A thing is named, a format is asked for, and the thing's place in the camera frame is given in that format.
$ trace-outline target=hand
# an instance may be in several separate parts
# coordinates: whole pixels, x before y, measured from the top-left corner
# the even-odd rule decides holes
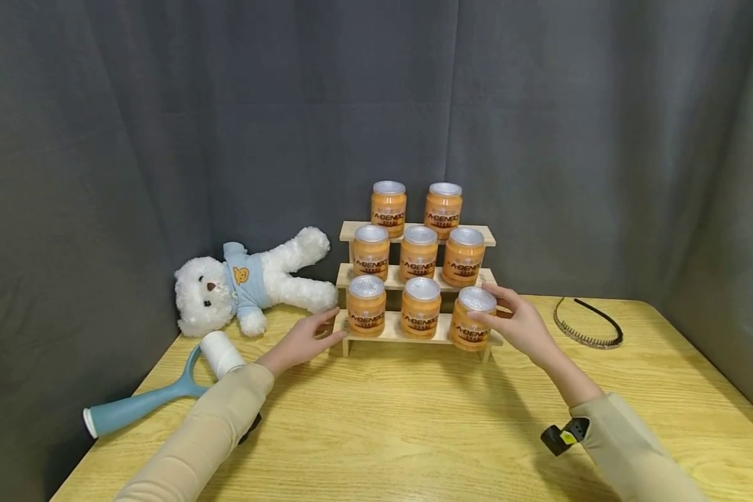
[[[537,366],[546,365],[563,354],[532,303],[505,287],[483,284],[482,289],[496,296],[498,305],[508,308],[513,317],[502,319],[485,312],[469,312],[469,317],[496,330]]]
[[[320,312],[314,316],[304,317],[275,345],[274,348],[262,354],[257,364],[265,366],[276,378],[285,370],[293,366],[306,363],[315,356],[341,342],[346,332],[337,331],[328,337],[317,339],[315,331],[320,326],[333,319],[340,311],[338,307],[327,312]]]

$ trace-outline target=lint roller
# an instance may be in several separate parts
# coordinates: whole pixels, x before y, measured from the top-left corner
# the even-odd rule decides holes
[[[187,358],[184,371],[174,383],[161,389],[140,393],[124,400],[107,402],[84,408],[84,424],[95,439],[127,427],[147,416],[166,402],[180,397],[201,397],[208,387],[196,384],[192,376],[198,355],[203,353],[218,380],[234,368],[245,364],[245,360],[222,331],[213,331],[203,337]]]

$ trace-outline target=wooden rack step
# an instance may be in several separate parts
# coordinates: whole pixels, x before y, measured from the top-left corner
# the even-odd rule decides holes
[[[349,344],[351,342],[403,342],[403,343],[416,343],[416,344],[448,344],[453,343],[449,340],[448,332],[449,325],[452,321],[451,314],[441,313],[438,318],[438,330],[435,332],[435,336],[428,340],[420,340],[416,338],[410,338],[405,336],[401,328],[401,312],[386,312],[385,313],[385,331],[378,337],[361,337],[353,334],[349,331],[349,318],[348,310],[341,310],[335,317],[335,331],[344,329],[349,336],[343,340],[343,355],[349,355]],[[488,345],[485,349],[479,351],[480,359],[485,363],[491,356],[491,348],[495,345],[502,345],[503,338],[493,330],[488,336]]]
[[[343,222],[343,227],[340,228],[340,242],[352,242],[354,240],[354,232],[358,228],[362,227],[363,225],[368,225],[369,223],[371,222]],[[409,227],[419,227],[420,225],[422,225],[422,223],[404,223],[404,228],[407,229]],[[461,225],[461,227],[473,228],[476,229],[476,231],[479,231],[485,237],[486,248],[496,247],[496,239],[491,233],[491,229],[489,229],[488,227],[483,225]],[[390,242],[401,243],[402,237],[392,238]],[[438,244],[446,244],[446,241],[439,240]]]
[[[340,264],[340,268],[337,271],[337,286],[338,287],[349,287],[349,284],[351,284],[351,279],[354,279],[354,274],[352,273],[352,268],[354,265],[352,264]],[[452,286],[451,284],[447,283],[443,278],[441,277],[441,268],[440,266],[437,266],[435,268],[435,276],[434,276],[435,282],[439,284],[441,287],[441,292],[453,292],[453,291],[460,291],[460,286]],[[496,284],[496,280],[494,279],[494,274],[491,272],[491,269],[489,268],[481,268],[479,271],[479,278],[477,279],[477,285],[481,285],[482,283],[489,283],[489,284]],[[399,279],[399,266],[398,265],[389,265],[388,266],[388,279],[385,281],[385,289],[389,291],[401,291],[404,290],[404,281]]]

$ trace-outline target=teal handle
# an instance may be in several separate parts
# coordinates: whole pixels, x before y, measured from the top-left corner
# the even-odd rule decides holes
[[[187,359],[184,373],[169,386],[86,408],[84,422],[92,437],[97,439],[127,427],[164,403],[177,400],[178,397],[201,397],[207,391],[207,387],[199,386],[192,380],[192,369],[200,352],[201,347],[197,345]]]

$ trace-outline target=wooden table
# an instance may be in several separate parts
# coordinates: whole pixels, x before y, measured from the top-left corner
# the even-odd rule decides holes
[[[623,347],[603,351],[555,328],[557,298],[529,299],[569,356],[625,396],[711,500],[753,501],[753,406],[660,313],[636,301],[588,301],[625,330]],[[559,313],[584,332],[612,329],[573,302]],[[304,315],[280,306],[267,312],[264,337],[227,333],[254,360]],[[175,380],[197,342],[178,338],[138,392]],[[354,342],[348,358],[336,352],[276,382],[260,428],[201,500],[616,500],[581,448],[556,458],[540,442],[568,412],[544,373],[509,345],[486,365],[454,347]],[[196,373],[211,381],[203,359]],[[53,501],[111,500],[193,402],[172,402],[98,440]]]

